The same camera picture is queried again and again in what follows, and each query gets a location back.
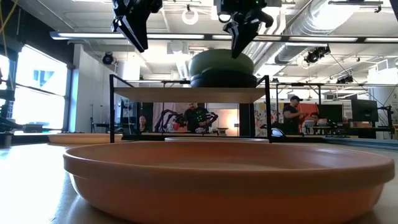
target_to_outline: workbench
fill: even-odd
[[[398,162],[398,151],[319,143],[317,146],[375,152]],[[76,194],[69,175],[63,169],[62,154],[69,147],[33,144],[0,149],[0,223],[131,223],[91,207]],[[372,212],[349,222],[396,223],[398,177],[386,184],[380,201]]]

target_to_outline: ceiling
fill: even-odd
[[[288,0],[285,6],[287,21],[307,3],[307,0]],[[19,5],[50,27],[60,32],[110,32],[113,20],[112,5],[101,2],[81,2],[72,0],[19,0]],[[200,12],[199,20],[194,25],[187,25],[182,21],[183,4],[164,4],[164,13],[151,14],[147,21],[148,32],[172,33],[211,33],[223,34],[223,25],[211,19],[211,6],[213,0],[201,0],[200,6],[195,6]],[[333,35],[398,35],[398,22],[391,10],[388,0],[384,1],[382,11],[374,13],[373,7],[360,7],[343,25],[339,26]],[[85,44],[89,54],[101,58],[105,52],[113,51],[118,60],[126,60],[130,54],[136,54],[134,47],[126,40],[92,40]],[[191,41],[189,46],[202,46],[204,48],[230,48],[230,42],[205,42]],[[331,56],[325,57],[309,69],[303,63],[303,56],[297,57],[291,65],[285,67],[279,75],[280,82],[298,82],[308,80],[312,82],[325,82],[332,75],[343,72],[342,69],[353,68],[354,77],[358,82],[366,79],[367,69],[384,57],[398,55],[398,45],[369,45],[369,44],[331,44]],[[149,49],[139,55],[143,61],[141,73],[146,77],[158,74],[170,74],[176,70],[172,55],[167,55],[167,41],[150,41]]]

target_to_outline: computer screen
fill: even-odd
[[[318,111],[320,119],[343,122],[343,105],[318,105]]]
[[[377,102],[373,100],[351,100],[353,121],[378,122]]]

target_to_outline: white wall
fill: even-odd
[[[95,123],[109,122],[109,74],[113,71],[75,45],[69,131],[89,133],[91,106]]]

